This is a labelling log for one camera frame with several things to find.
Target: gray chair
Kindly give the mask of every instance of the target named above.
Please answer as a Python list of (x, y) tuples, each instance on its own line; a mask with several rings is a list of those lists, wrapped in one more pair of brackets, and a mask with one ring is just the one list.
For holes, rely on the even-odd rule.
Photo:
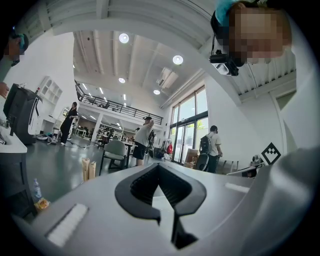
[[(114, 139), (114, 140), (111, 140), (108, 144), (104, 145), (99, 176), (101, 175), (101, 170), (104, 164), (104, 158), (111, 159), (110, 165), (108, 168), (109, 170), (112, 170), (112, 169), (122, 170), (125, 164), (125, 155), (126, 155), (126, 145), (120, 140)], [(115, 160), (120, 161), (121, 165), (120, 166), (115, 165)]]

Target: black shorts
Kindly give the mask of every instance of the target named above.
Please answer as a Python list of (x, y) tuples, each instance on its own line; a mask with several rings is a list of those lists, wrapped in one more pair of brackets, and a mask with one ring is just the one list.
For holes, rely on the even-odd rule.
[(136, 144), (136, 147), (134, 147), (132, 156), (136, 159), (143, 160), (145, 158), (145, 152), (147, 147), (145, 145), (142, 145), (139, 142), (135, 142), (135, 144)]

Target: glass railing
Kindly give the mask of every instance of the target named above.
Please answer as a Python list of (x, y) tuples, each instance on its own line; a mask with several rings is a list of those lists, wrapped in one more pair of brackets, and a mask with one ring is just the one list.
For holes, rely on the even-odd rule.
[(161, 125), (162, 124), (162, 117), (151, 114), (130, 106), (125, 106), (120, 103), (113, 102), (111, 100), (108, 100), (107, 102), (103, 98), (90, 96), (88, 94), (85, 94), (77, 88), (77, 96), (80, 102), (91, 104), (94, 106), (98, 106), (100, 108), (111, 110), (117, 113), (121, 113), (130, 117), (138, 118), (138, 119), (144, 119), (145, 117), (151, 117), (154, 120), (155, 124)]

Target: woman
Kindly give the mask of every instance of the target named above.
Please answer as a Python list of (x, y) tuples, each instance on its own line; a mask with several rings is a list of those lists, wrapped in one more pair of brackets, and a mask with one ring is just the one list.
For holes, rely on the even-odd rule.
[(70, 127), (72, 125), (72, 121), (74, 118), (77, 118), (77, 117), (78, 117), (77, 103), (74, 102), (72, 103), (71, 109), (60, 127), (60, 130), (62, 132), (61, 145), (64, 146), (66, 144), (67, 138), (70, 132)]

